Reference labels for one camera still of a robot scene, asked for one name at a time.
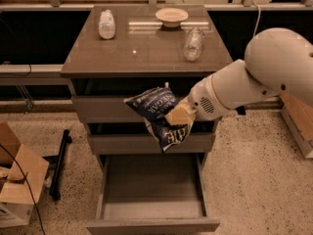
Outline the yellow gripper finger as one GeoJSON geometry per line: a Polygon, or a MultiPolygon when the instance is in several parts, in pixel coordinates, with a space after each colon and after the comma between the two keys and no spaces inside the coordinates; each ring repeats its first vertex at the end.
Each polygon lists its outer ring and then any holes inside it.
{"type": "Polygon", "coordinates": [[[192,107],[187,98],[182,99],[166,116],[170,125],[191,125],[197,116],[197,111],[192,107]]]}

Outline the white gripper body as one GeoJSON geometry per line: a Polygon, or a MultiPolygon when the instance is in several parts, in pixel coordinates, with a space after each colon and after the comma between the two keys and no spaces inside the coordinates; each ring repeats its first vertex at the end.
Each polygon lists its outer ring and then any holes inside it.
{"type": "Polygon", "coordinates": [[[196,110],[196,115],[202,120],[215,120],[231,111],[218,98],[213,86],[213,76],[210,75],[199,81],[190,91],[188,102],[196,110]]]}

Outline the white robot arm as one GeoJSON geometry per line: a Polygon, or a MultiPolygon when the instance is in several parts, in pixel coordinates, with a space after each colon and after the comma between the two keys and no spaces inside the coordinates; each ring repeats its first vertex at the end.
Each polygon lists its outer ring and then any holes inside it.
{"type": "Polygon", "coordinates": [[[214,120],[283,93],[313,105],[313,45],[290,29],[269,28],[249,41],[243,59],[198,82],[165,118],[171,125],[214,120]]]}

